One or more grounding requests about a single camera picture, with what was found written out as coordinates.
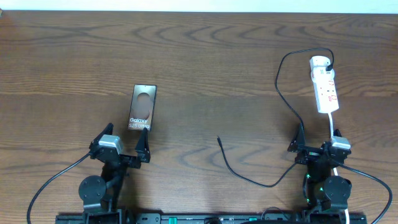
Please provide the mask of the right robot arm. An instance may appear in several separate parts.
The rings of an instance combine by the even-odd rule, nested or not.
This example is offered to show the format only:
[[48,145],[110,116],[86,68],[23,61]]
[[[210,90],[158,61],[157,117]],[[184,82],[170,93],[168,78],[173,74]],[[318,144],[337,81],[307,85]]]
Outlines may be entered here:
[[303,194],[308,208],[301,212],[307,223],[350,223],[348,199],[352,183],[338,175],[336,168],[351,154],[351,144],[339,130],[320,147],[305,143],[303,124],[298,125],[288,149],[295,152],[295,163],[305,165]]

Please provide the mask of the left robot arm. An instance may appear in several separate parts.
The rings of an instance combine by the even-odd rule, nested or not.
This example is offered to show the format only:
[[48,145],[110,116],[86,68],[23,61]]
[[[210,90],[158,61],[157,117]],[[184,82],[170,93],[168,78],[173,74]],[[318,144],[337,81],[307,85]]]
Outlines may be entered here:
[[118,208],[118,198],[127,170],[140,169],[142,163],[150,162],[148,130],[141,131],[135,147],[137,154],[123,154],[121,138],[113,134],[114,125],[109,123],[90,143],[91,159],[101,161],[101,175],[85,178],[78,189],[83,201],[83,223],[135,223],[134,215]]

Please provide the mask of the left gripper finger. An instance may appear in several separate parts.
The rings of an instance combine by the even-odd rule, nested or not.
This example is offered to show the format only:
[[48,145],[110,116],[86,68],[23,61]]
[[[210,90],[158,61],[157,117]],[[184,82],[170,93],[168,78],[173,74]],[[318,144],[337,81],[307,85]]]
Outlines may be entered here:
[[100,139],[105,135],[112,135],[113,133],[113,128],[114,128],[114,124],[113,123],[108,123],[108,125],[102,130],[102,132],[99,133],[99,135],[97,135],[97,137],[94,138],[94,140],[92,140],[91,142],[91,146],[96,146],[99,144]]
[[144,128],[141,131],[140,138],[136,144],[135,151],[137,152],[137,157],[141,162],[149,163],[151,154],[149,150],[149,141],[148,141],[148,129]]

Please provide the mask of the Galaxy S25 Ultra smartphone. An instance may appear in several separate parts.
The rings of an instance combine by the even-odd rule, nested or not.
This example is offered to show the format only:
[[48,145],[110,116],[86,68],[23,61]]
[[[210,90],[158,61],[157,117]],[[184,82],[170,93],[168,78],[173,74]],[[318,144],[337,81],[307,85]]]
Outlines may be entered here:
[[131,108],[128,119],[128,130],[147,129],[151,131],[157,85],[134,85]]

